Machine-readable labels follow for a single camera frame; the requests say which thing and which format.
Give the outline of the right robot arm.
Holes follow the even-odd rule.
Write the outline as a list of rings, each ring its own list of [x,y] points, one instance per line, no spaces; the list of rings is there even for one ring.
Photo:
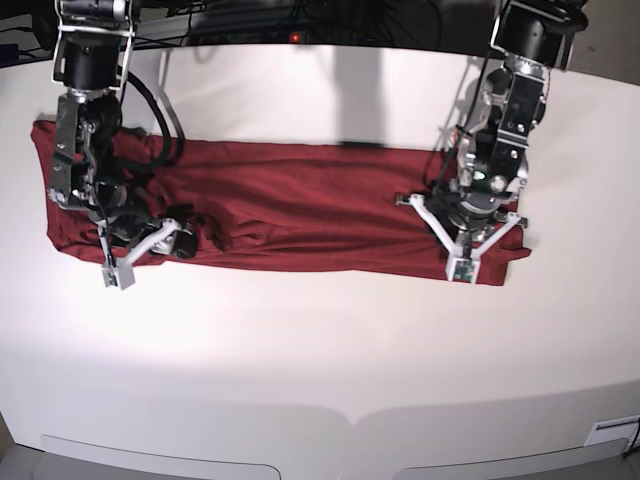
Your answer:
[[[176,160],[180,145],[150,89],[129,70],[142,1],[57,1],[58,38],[52,80],[65,87],[58,99],[49,198],[59,208],[84,213],[96,226],[108,266],[112,246],[133,248],[169,224],[150,248],[157,255],[189,259],[197,239],[188,223],[158,218],[142,197],[136,178]],[[161,131],[158,153],[148,160],[116,154],[126,87],[145,99]]]

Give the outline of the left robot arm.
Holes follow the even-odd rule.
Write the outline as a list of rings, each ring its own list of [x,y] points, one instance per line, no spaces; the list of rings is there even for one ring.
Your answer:
[[[551,71],[567,66],[575,36],[588,27],[584,7],[582,1],[500,7],[488,51],[502,61],[481,71],[468,115],[423,201],[439,240],[469,247],[506,223],[507,206],[528,182],[529,135],[544,118]]]

